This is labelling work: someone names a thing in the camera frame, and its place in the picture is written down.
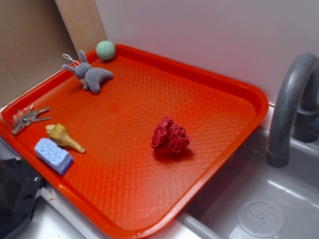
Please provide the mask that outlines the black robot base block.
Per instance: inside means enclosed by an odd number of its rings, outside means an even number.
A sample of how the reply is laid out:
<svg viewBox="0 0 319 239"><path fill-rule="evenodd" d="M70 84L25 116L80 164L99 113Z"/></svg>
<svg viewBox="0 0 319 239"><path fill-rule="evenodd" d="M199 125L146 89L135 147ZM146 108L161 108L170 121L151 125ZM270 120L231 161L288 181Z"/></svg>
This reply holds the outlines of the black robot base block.
<svg viewBox="0 0 319 239"><path fill-rule="evenodd" d="M33 219L42 176L22 157L0 161L0 237L11 239Z"/></svg>

